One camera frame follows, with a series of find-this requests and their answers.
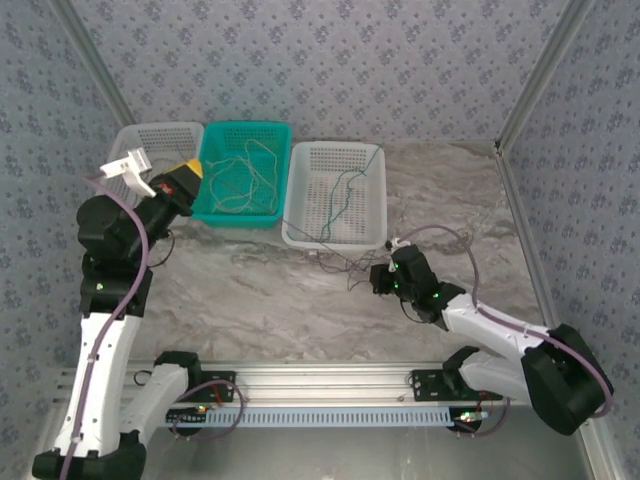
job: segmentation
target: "white plastic basket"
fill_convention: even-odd
[[[200,154],[204,127],[196,122],[164,122],[129,125],[118,133],[107,162],[126,156],[127,150],[143,147],[153,167],[142,175],[145,180],[162,173],[170,167]],[[140,197],[127,188],[121,177],[102,180],[110,190],[120,195],[129,205],[137,205]],[[186,219],[176,218],[173,225],[183,224]]]
[[[358,175],[367,164],[364,174]],[[330,215],[335,220],[329,229]],[[384,151],[355,142],[297,144],[291,155],[284,220],[282,238],[293,247],[325,249],[317,240],[341,252],[382,247],[387,239]]]

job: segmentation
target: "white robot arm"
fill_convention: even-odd
[[[371,268],[374,293],[393,293],[410,303],[422,322],[466,335],[496,354],[475,347],[455,353],[443,364],[452,392],[487,391],[529,403],[564,435],[603,403],[606,412],[613,387],[576,330],[527,324],[440,282],[415,245],[404,243],[391,258],[390,264]]]
[[[152,245],[166,234],[176,215],[190,214],[202,172],[188,162],[150,182],[155,195],[136,207]],[[36,456],[32,474],[58,480],[67,458],[69,480],[139,480],[146,446],[176,399],[206,380],[198,357],[165,352],[150,379],[120,415],[120,398],[133,339],[144,314],[152,272],[144,279],[120,318],[111,318],[133,277],[140,270],[140,238],[131,219],[107,197],[94,197],[78,211],[78,238],[87,249],[81,287],[82,347],[64,424],[51,451]],[[466,335],[493,354],[465,347],[443,364],[445,382],[455,395],[462,389],[488,391],[530,403],[554,430],[570,435],[603,403],[604,392],[592,374],[553,344],[553,337],[586,358],[611,384],[570,327],[553,331],[529,325],[483,305],[455,285],[439,282],[416,246],[392,253],[391,265],[375,265],[370,281],[374,293],[397,295],[424,323]],[[500,322],[488,316],[500,317]],[[89,355],[103,326],[111,325],[97,355]],[[90,381],[85,378],[92,363]],[[77,417],[80,429],[77,431]]]

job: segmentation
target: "marble surface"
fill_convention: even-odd
[[[540,323],[494,158],[448,144],[383,148],[389,235],[425,223],[454,228],[477,257],[479,298]],[[347,291],[346,274],[312,265],[282,241],[279,228],[211,229],[189,220],[174,231],[176,248],[155,270],[132,358],[180,349],[208,360],[440,361],[473,344],[411,323],[395,296],[375,296],[368,283]],[[450,234],[423,232],[415,242],[440,278],[471,286],[469,259]],[[156,245],[152,259],[167,249],[168,242]],[[344,265],[339,258],[327,261]]]

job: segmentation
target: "blue floral wallpaper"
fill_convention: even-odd
[[[51,369],[77,361],[79,176],[118,126],[44,0],[3,0],[0,17],[0,478],[17,479]]]
[[[565,0],[73,0],[140,122],[495,139]]]
[[[596,2],[509,154],[563,321],[616,388],[640,478],[640,4]]]

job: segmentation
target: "teal basket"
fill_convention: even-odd
[[[200,148],[204,177],[193,218],[212,227],[273,228],[284,211],[290,152],[287,124],[209,124]]]

